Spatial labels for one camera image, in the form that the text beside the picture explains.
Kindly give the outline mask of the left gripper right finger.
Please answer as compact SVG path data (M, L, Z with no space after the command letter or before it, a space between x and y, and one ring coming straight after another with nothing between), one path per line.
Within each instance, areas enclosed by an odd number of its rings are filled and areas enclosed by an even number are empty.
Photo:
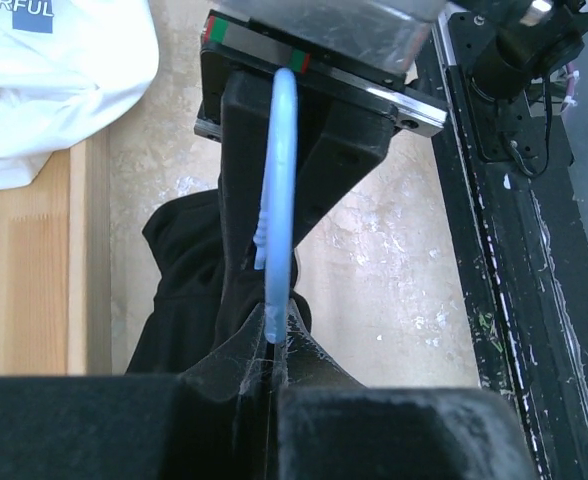
M368 388L288 307L276 346L274 479L535 479L516 415L479 388Z

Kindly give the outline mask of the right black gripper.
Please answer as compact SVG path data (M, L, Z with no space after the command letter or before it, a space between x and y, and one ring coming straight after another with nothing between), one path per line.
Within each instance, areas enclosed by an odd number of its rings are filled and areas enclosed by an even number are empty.
M399 128L432 137L443 129L447 108L406 86L405 78L444 7L442 1L219 1L200 40L387 100L397 109ZM271 92L269 80L236 70L221 100L224 304L252 265ZM306 101L298 126L294 246L385 159L395 109Z

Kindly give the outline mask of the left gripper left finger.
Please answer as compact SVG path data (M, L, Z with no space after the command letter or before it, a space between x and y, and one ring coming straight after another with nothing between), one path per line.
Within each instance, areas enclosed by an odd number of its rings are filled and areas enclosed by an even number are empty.
M261 479L264 315L181 374L0 377L0 479Z

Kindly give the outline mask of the black t-shirt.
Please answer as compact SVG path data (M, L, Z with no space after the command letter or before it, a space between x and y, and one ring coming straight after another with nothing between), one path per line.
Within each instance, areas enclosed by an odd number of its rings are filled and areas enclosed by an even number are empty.
M142 230L161 279L126 372L181 373L233 337L264 300L263 273L243 268L224 283L218 192L171 200Z

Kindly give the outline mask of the blue wire hanger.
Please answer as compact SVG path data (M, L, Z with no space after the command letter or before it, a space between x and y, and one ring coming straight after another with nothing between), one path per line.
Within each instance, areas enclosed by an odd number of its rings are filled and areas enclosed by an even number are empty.
M254 268L264 272L264 335L273 345L284 342L286 337L297 147L296 78L291 70L281 68L273 80L259 219L253 237Z

